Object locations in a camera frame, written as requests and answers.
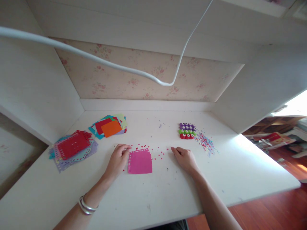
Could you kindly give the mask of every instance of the hand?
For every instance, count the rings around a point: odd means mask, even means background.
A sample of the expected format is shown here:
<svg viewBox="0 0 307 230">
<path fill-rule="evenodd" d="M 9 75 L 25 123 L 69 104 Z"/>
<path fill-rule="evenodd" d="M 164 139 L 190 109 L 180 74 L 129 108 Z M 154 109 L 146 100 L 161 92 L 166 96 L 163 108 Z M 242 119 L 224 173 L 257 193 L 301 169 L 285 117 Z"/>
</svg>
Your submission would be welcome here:
<svg viewBox="0 0 307 230">
<path fill-rule="evenodd" d="M 196 164 L 194 154 L 191 150 L 183 149 L 181 147 L 171 147 L 179 165 L 191 176 L 193 172 L 199 172 Z"/>
<path fill-rule="evenodd" d="M 118 144 L 115 147 L 103 175 L 104 177 L 114 181 L 119 176 L 128 162 L 130 149 L 132 149 L 132 147 L 126 144 Z"/>
</svg>

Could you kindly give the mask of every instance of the orange paper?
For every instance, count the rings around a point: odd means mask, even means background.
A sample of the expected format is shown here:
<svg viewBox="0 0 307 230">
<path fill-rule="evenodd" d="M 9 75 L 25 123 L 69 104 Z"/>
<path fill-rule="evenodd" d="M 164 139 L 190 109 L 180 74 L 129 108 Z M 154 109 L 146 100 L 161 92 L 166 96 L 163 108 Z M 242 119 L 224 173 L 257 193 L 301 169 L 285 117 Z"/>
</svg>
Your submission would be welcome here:
<svg viewBox="0 0 307 230">
<path fill-rule="evenodd" d="M 105 137 L 110 137 L 122 130 L 121 125 L 118 121 L 111 121 L 103 126 L 101 126 L 101 130 L 105 134 Z"/>
</svg>

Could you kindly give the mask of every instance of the forearm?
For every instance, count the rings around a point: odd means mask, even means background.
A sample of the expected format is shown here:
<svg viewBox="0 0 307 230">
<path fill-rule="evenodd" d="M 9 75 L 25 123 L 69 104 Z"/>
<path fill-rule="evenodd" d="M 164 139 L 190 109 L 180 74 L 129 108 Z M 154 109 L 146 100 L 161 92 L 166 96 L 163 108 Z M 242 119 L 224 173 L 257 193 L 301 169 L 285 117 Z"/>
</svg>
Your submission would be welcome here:
<svg viewBox="0 0 307 230">
<path fill-rule="evenodd" d="M 210 229 L 242 230 L 238 222 L 211 188 L 204 176 L 198 170 L 194 170 L 191 173 L 191 176 L 195 182 Z"/>
<path fill-rule="evenodd" d="M 92 208 L 98 207 L 101 199 L 111 184 L 112 179 L 106 178 L 106 176 L 103 175 L 101 179 L 84 196 L 84 202 Z M 80 208 L 79 204 L 76 204 L 58 223 L 54 230 L 86 229 L 91 217 L 92 215 L 86 215 Z"/>
</svg>

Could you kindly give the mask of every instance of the left hand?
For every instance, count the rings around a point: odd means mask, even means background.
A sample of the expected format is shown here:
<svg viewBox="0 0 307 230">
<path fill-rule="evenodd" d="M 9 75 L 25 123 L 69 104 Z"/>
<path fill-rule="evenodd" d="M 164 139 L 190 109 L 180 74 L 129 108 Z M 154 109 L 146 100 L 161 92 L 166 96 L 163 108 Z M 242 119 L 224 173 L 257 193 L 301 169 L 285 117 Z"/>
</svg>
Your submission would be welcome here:
<svg viewBox="0 0 307 230">
<path fill-rule="evenodd" d="M 129 158 L 130 149 L 132 149 L 132 147 L 126 144 L 118 144 L 115 147 L 114 152 L 111 155 L 108 167 L 104 173 L 106 178 L 114 181 L 124 170 Z"/>
</svg>

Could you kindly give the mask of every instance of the wooden floor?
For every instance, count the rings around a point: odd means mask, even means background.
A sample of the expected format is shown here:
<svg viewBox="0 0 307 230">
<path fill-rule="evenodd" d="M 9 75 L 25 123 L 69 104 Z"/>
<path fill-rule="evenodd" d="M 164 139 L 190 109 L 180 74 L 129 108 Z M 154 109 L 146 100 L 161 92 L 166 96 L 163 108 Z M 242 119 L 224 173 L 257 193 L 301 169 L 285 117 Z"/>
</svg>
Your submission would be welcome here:
<svg viewBox="0 0 307 230">
<path fill-rule="evenodd" d="M 280 162 L 297 179 L 307 179 L 307 157 L 292 158 L 286 147 L 271 150 L 269 156 Z M 307 230 L 307 184 L 229 208 L 244 230 Z M 187 219 L 190 230 L 209 230 L 205 215 Z"/>
</svg>

